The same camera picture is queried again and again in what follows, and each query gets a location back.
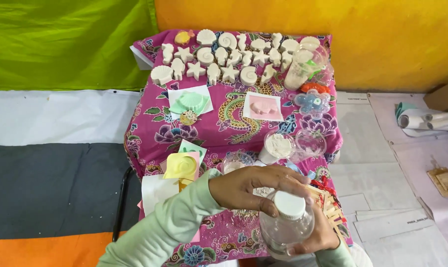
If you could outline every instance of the light green sleeve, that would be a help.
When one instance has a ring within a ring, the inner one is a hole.
[[[316,263],[320,267],[356,267],[353,257],[346,249],[346,246],[341,244],[333,250],[320,250],[315,252]]]
[[[110,243],[97,267],[161,266],[180,243],[189,243],[204,216],[225,210],[209,192],[208,180],[221,173],[211,169],[179,194],[158,203],[155,211]]]

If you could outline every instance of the white bottle cap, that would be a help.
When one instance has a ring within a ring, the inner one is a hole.
[[[305,213],[305,199],[285,191],[277,191],[273,203],[279,210],[280,216],[289,220],[297,220]]]

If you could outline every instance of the table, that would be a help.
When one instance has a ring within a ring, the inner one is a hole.
[[[162,65],[163,55],[160,49],[164,43],[175,46],[174,38],[179,30],[167,30],[133,44],[143,52],[154,67]],[[224,33],[215,32],[216,39]],[[239,33],[247,35],[247,49],[250,42],[255,39],[271,41],[269,33],[255,32],[230,32],[235,36]],[[284,35],[283,40],[295,39],[298,42],[305,36]],[[320,40],[330,53],[331,35],[315,36]],[[185,47],[190,47],[190,52],[196,56],[196,51],[201,47],[192,38]],[[217,48],[217,42],[212,45],[212,51]],[[256,66],[257,84],[264,68]],[[200,166],[200,175],[210,168],[221,170],[223,158],[228,152],[241,150],[252,158],[258,158],[258,152],[263,147],[263,138],[270,129],[280,129],[286,133],[295,135],[301,128],[319,131],[325,136],[328,149],[324,156],[309,158],[298,164],[298,167],[307,173],[312,170],[316,173],[316,179],[323,175],[329,178],[329,186],[334,188],[331,174],[328,171],[328,162],[331,162],[343,143],[336,121],[336,90],[335,82],[331,80],[332,108],[319,121],[314,121],[309,115],[302,116],[298,113],[298,107],[287,99],[291,91],[283,86],[285,74],[277,73],[269,83],[262,86],[245,86],[239,77],[235,84],[223,82],[220,78],[215,86],[207,82],[206,76],[201,76],[199,81],[193,77],[183,76],[182,81],[171,81],[158,86],[149,78],[144,88],[135,112],[125,134],[124,146],[128,153],[131,166],[136,170],[138,177],[146,179],[148,175],[163,173],[160,163],[167,156],[178,151],[182,139],[207,148],[207,154]],[[179,121],[173,121],[168,110],[168,90],[207,85],[211,94],[214,110],[199,116],[195,124],[186,126]],[[281,97],[281,112],[284,122],[268,122],[255,120],[242,116],[242,107],[246,92],[277,95]],[[346,242],[352,244],[346,223],[343,226],[346,233]],[[218,263],[230,259],[252,258],[267,256],[267,251],[259,233],[259,215],[249,210],[226,210],[220,214],[204,218],[200,227],[201,240],[191,244],[181,244],[170,259],[163,266],[194,266],[210,263]],[[202,257],[200,262],[190,262],[185,255],[196,254]]]

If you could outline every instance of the round coaster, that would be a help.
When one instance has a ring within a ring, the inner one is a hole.
[[[193,125],[197,121],[197,114],[192,110],[187,110],[181,113],[179,121],[184,125]]]

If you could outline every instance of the cardboard box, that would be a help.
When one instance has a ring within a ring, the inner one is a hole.
[[[429,109],[448,111],[448,84],[431,94],[426,94],[423,100]]]

